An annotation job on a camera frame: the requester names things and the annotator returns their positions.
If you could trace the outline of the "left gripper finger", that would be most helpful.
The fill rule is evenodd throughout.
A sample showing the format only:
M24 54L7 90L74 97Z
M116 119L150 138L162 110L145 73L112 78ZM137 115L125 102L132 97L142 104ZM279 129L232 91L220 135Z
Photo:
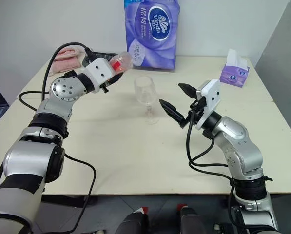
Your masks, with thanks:
M110 78L106 83L107 85L112 85L114 83L116 83L117 81L119 81L119 79L122 77L123 72L116 74L115 76L113 76L112 78Z

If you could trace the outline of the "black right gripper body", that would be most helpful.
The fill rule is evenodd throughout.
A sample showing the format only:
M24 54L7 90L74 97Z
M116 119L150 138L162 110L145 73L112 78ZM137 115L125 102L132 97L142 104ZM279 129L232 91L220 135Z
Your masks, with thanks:
M190 111L188 116L180 123L180 127L184 128L188 123L192 122L193 125L197 125L202 115L204 114L204 108L206 107L205 97L197 97L196 91L184 91L186 95L194 99L194 102L190 105Z

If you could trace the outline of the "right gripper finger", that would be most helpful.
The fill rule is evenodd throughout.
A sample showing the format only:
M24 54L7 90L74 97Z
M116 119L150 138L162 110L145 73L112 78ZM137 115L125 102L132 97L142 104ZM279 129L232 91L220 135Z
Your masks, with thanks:
M197 98L197 89L189 84L179 83L178 86L181 90L188 95L190 98Z
M170 116L173 120L175 120L177 123L182 123L184 121L184 116L176 110L176 108L171 105L169 102L160 99L159 103L163 110L167 113L168 116Z

